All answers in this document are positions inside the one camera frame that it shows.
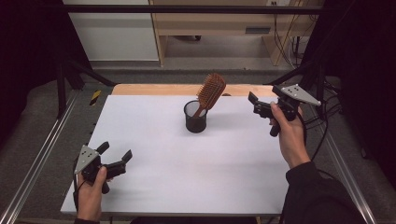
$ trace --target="hairbrush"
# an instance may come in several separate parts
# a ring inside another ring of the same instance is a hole
[[[199,117],[203,110],[210,110],[220,98],[225,86],[224,78],[221,75],[217,73],[209,74],[205,79],[204,85],[198,90],[197,96],[200,106],[193,117]]]

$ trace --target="person's left hand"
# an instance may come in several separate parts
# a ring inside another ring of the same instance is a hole
[[[102,186],[106,181],[107,169],[102,166],[94,183],[84,182],[81,173],[78,174],[78,215],[77,218],[99,221],[102,215]]]

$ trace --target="hand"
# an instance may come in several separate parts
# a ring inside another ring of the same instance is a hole
[[[107,169],[102,166],[93,184],[84,182],[82,174],[78,174],[78,218],[99,221],[102,215],[102,186],[106,181],[106,174]]]
[[[272,125],[280,125],[279,145],[283,158],[289,168],[310,161],[304,145],[304,128],[298,118],[288,121],[277,104],[271,102],[271,111],[275,119],[271,119]]]

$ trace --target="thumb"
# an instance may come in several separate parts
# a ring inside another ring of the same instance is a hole
[[[107,168],[105,166],[102,166],[99,169],[98,174],[96,175],[95,183],[93,183],[93,188],[102,190],[103,183],[105,183],[106,181],[106,176],[107,176]]]
[[[279,106],[275,102],[271,102],[271,111],[281,128],[288,124],[288,120],[283,114],[283,111],[279,108]]]

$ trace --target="person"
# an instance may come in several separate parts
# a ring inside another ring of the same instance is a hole
[[[345,187],[337,180],[322,177],[309,159],[304,145],[304,128],[299,119],[288,121],[282,110],[271,103],[274,119],[270,124],[279,125],[280,151],[289,165],[286,172],[289,189],[282,211],[282,222],[299,223],[366,223],[349,197]],[[102,167],[93,184],[83,182],[78,195],[76,224],[97,224],[101,216],[102,185],[106,181],[106,168]]]

